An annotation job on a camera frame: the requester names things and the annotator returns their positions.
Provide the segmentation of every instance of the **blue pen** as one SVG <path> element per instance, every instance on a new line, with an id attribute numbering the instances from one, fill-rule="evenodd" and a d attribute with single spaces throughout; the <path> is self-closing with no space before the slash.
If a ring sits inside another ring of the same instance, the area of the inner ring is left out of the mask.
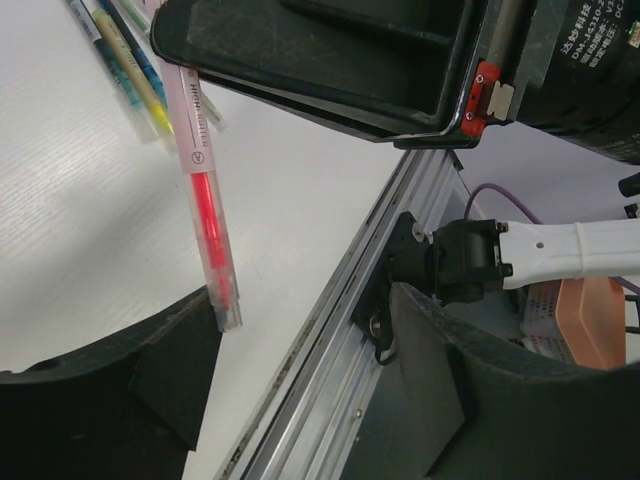
<path id="1" fill-rule="evenodd" d="M 125 42 L 127 42 L 127 45 L 129 45 L 129 49 L 133 54 L 133 58 L 135 58 L 136 62 L 138 62 L 138 65 L 144 73 L 144 76 L 147 77 L 147 80 L 151 84 L 151 88 L 153 88 L 153 91 L 156 93 L 164 107 L 167 108 L 167 97 L 164 93 L 162 80 L 160 80 L 160 77 L 153 68 L 153 65 L 151 65 L 151 62 L 149 62 L 149 59 L 145 55 L 144 50 L 142 50 L 135 37 L 131 33 L 131 30 L 129 30 L 127 23 L 120 16 L 118 9 L 111 2 L 111 0 L 98 0 L 98 3 L 103 8 L 103 10 L 109 14 L 111 20 L 113 20 L 113 23 L 116 25 L 116 27 L 118 27 L 118 30 L 120 30 L 122 38 L 124 38 Z"/>
<path id="2" fill-rule="evenodd" d="M 96 24 L 91 18 L 89 11 L 84 6 L 84 3 L 80 0 L 67 0 L 67 4 L 73 10 L 75 17 L 80 22 L 83 30 L 86 32 L 89 40 L 93 43 L 93 46 L 100 54 L 100 58 L 107 66 L 109 73 L 115 80 L 116 84 L 122 89 L 122 92 L 127 97 L 129 104 L 136 110 L 141 111 L 144 108 L 142 103 L 142 99 L 136 89 L 133 87 L 133 84 L 127 77 L 127 74 L 124 73 L 122 68 L 120 68 L 120 64 L 118 64 L 118 60 L 116 59 L 113 51 L 107 45 L 107 42 L 102 38 Z"/>

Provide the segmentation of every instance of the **white basket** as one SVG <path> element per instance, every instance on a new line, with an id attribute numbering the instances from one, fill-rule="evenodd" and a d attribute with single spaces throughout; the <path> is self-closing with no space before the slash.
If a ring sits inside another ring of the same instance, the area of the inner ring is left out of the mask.
<path id="1" fill-rule="evenodd" d="M 520 329 L 522 343 L 545 357 L 575 363 L 556 321 L 556 304 L 561 281 L 531 285 Z"/>

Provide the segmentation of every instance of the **black plastic housing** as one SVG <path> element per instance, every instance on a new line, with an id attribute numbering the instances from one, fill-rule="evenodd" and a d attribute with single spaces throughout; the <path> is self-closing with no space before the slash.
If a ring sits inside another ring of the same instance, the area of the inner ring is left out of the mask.
<path id="1" fill-rule="evenodd" d="M 169 0 L 151 42 L 207 81 L 399 148 L 475 146 L 464 123 L 483 115 L 469 105 L 487 62 L 515 90 L 504 120 L 483 121 L 640 164 L 639 12 L 640 0 Z"/>

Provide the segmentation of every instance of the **metal frame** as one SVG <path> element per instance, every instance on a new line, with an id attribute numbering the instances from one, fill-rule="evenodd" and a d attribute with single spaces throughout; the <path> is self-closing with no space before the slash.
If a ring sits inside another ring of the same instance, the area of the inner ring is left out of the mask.
<path id="1" fill-rule="evenodd" d="M 356 235 L 273 386 L 216 478 L 324 479 L 339 474 L 381 367 L 351 315 L 398 216 L 439 226 L 457 176 L 443 150 L 408 152 Z"/>

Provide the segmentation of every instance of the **tabletop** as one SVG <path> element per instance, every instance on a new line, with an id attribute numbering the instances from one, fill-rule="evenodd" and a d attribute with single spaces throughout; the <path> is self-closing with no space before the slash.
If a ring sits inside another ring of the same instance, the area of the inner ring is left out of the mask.
<path id="1" fill-rule="evenodd" d="M 66 2 L 0 2 L 0 65 L 0 370 L 21 371 L 204 277 L 176 154 L 132 128 Z M 229 124 L 214 151 L 245 322 L 223 339 L 185 469 L 211 480 L 400 152 L 205 91 Z"/>

